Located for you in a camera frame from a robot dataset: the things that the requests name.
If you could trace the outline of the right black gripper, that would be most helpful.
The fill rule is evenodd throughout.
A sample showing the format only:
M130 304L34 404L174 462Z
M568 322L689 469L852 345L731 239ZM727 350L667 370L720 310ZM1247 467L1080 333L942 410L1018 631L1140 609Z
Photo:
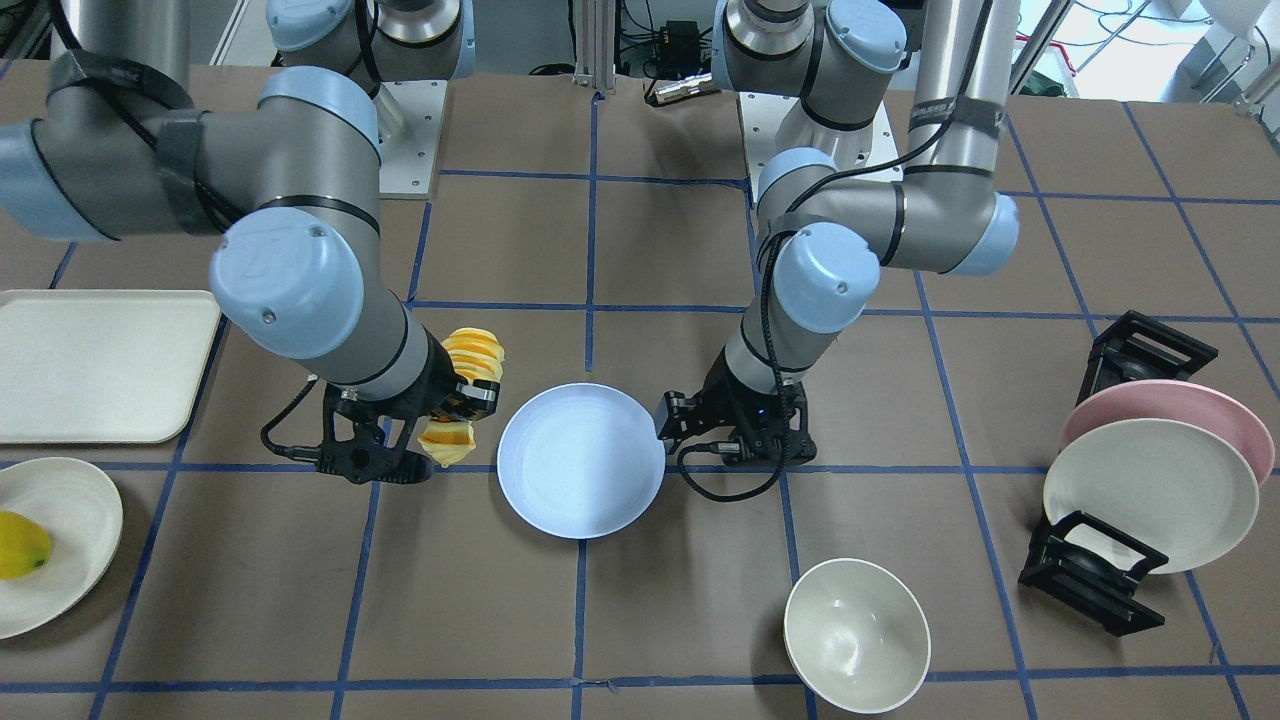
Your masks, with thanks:
M480 382L476 388L468 388L467 380L454 373L442 341L429 336L422 372L404 392L390 398L390 418L415 421L438 409L458 409L460 404L465 416L468 410L483 414L476 421L497 411L499 395L500 383Z

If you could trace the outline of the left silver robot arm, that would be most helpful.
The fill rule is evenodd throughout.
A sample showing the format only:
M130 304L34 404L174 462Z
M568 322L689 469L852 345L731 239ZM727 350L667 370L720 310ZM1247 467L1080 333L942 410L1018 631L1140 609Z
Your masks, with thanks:
M988 275L1016 246L1014 201L995 187L1010 95L1015 1L928 1L897 179L858 165L911 42L882 1L721 1L712 78L795 100L755 200L762 287L703 388L666 393L666 452L727 464L814 457L803 378L864 310L886 266Z

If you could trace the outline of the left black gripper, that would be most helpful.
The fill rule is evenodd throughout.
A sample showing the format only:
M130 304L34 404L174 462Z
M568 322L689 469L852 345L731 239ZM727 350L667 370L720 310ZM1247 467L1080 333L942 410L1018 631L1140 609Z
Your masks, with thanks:
M764 466L780 457L791 466L817 456L803 384L788 382L781 395L759 393L732 374L724 354L717 356L699 392L687 397L668 391L655 411L657 438L668 455L686 439L718 428L728 428L728 442L736 446L717 452L730 466Z

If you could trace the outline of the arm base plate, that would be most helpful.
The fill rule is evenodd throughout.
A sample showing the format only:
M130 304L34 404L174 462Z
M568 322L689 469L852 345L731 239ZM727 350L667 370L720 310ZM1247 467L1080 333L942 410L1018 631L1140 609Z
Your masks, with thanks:
M797 110L795 97L740 94L739 108L742 146L755 196L762 193L767 163L787 149L817 149L835 161L837 170L876 167L899 156L899 141L883 102L869 126L849 132L814 124Z
M435 188L436 161L449 83L424 79L384 83L378 96L383 199L429 200Z

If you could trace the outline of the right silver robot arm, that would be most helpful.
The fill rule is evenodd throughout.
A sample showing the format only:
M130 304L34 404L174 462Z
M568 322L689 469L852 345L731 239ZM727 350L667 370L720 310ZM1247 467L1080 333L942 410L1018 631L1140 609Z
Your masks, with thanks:
M221 234L210 286L261 347L323 378L349 419L480 419L462 377L381 284L375 101L387 81L458 79L466 1L270 1L284 65L252 111L197 109L183 1L50 1L46 114L3 127L3 209L67 242Z

